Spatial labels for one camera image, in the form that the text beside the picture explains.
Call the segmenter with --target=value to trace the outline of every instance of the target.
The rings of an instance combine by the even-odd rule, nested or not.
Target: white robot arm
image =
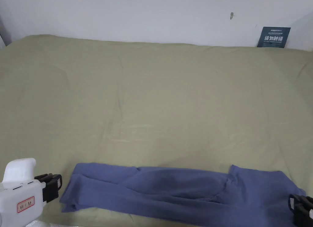
[[[9,162],[0,183],[0,227],[24,227],[37,219],[44,205],[58,197],[62,176],[34,177],[34,158]]]

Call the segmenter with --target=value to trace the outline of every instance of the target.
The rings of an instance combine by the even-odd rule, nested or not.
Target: bed
[[[313,195],[313,53],[28,36],[0,50],[1,171],[79,162],[228,172],[281,170]],[[187,226],[101,209],[41,219],[79,226]]]

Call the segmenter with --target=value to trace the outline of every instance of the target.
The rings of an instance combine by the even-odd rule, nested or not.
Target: green bedsheet
[[[313,55],[301,50],[120,43],[29,36],[0,50],[1,172],[79,162],[227,172],[281,170],[313,195]],[[42,220],[183,226],[88,209]]]

